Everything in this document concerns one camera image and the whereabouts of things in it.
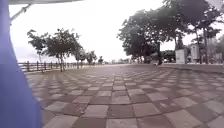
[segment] person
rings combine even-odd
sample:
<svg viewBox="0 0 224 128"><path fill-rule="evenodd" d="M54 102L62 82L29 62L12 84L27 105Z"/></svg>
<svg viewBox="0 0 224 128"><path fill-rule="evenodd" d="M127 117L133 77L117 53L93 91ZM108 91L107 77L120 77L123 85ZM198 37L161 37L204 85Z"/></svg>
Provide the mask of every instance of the person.
<svg viewBox="0 0 224 128"><path fill-rule="evenodd" d="M40 110L12 47L8 0L0 0L0 128L40 128Z"/></svg>

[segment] sky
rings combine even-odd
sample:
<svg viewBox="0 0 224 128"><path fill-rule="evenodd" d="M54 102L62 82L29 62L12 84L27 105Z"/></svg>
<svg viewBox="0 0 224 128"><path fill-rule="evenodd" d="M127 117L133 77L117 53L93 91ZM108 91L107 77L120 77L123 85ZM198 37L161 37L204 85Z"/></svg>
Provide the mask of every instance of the sky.
<svg viewBox="0 0 224 128"><path fill-rule="evenodd" d="M79 43L86 51L94 50L104 60L127 58L122 48L122 41L117 37L122 23L136 11L156 9L162 0L84 0L72 3L33 5L26 13L21 14L11 26L11 40L18 62L36 62L35 49L28 44L26 33L34 29L38 34L54 33L57 28L75 29ZM10 5L10 15L17 13L25 5ZM193 35L184 38L189 44ZM173 50L174 42L167 42L161 50ZM44 57L44 61L56 61ZM67 62L75 61L70 57Z"/></svg>

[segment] tree trunk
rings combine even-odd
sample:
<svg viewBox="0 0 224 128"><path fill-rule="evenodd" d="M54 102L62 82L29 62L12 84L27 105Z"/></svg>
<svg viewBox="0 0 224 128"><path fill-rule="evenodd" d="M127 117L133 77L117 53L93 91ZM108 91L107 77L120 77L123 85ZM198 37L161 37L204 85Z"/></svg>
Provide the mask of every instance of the tree trunk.
<svg viewBox="0 0 224 128"><path fill-rule="evenodd" d="M201 58L201 48L200 48L200 42L198 40L198 32L197 32L197 29L195 29L195 34L196 34L196 39L197 39L197 44L198 44L198 47L199 47L199 63L202 64L202 58Z"/></svg>
<svg viewBox="0 0 224 128"><path fill-rule="evenodd" d="M60 59L61 59L60 69L61 69L61 72L63 72L63 58L62 58L62 55L61 55Z"/></svg>
<svg viewBox="0 0 224 128"><path fill-rule="evenodd" d="M79 61L77 60L77 69L79 69Z"/></svg>
<svg viewBox="0 0 224 128"><path fill-rule="evenodd" d="M83 64L82 64L82 60L81 60L81 68L82 68Z"/></svg>
<svg viewBox="0 0 224 128"><path fill-rule="evenodd" d="M140 56L140 61L141 61L141 64L142 64L142 56Z"/></svg>
<svg viewBox="0 0 224 128"><path fill-rule="evenodd" d="M161 51L160 51L160 42L157 42L157 54L158 54L158 59L159 59L159 62L158 62L158 65L162 65L162 54L161 54Z"/></svg>
<svg viewBox="0 0 224 128"><path fill-rule="evenodd" d="M208 44L207 44L207 31L205 28L203 28L203 34L204 34L204 42L205 42L205 63L208 64Z"/></svg>
<svg viewBox="0 0 224 128"><path fill-rule="evenodd" d="M39 54L39 60L40 60L40 69L41 69L41 72L44 73L44 70L42 68L42 59L41 59L40 54Z"/></svg>
<svg viewBox="0 0 224 128"><path fill-rule="evenodd" d="M177 37L174 37L174 42L175 42L175 50L177 50Z"/></svg>

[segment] paved plaza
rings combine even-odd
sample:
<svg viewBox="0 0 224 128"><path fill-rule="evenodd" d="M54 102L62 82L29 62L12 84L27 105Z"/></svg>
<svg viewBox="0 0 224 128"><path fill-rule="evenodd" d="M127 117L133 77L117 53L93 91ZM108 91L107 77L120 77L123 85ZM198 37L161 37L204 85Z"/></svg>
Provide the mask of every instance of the paved plaza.
<svg viewBox="0 0 224 128"><path fill-rule="evenodd" d="M43 128L224 128L224 76L117 65L27 75Z"/></svg>

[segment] fence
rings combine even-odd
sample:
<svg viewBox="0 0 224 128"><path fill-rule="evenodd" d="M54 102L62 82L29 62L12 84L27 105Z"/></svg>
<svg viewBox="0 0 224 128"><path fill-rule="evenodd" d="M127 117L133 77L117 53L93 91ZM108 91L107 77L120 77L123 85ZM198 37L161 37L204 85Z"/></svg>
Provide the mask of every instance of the fence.
<svg viewBox="0 0 224 128"><path fill-rule="evenodd" d="M53 70L53 69L60 69L60 63L30 63L29 61L25 63L18 63L19 67L22 69L23 72L35 72L35 71L42 71L42 70ZM86 63L79 63L79 66L86 67L88 64ZM65 68L76 68L77 63L64 63Z"/></svg>

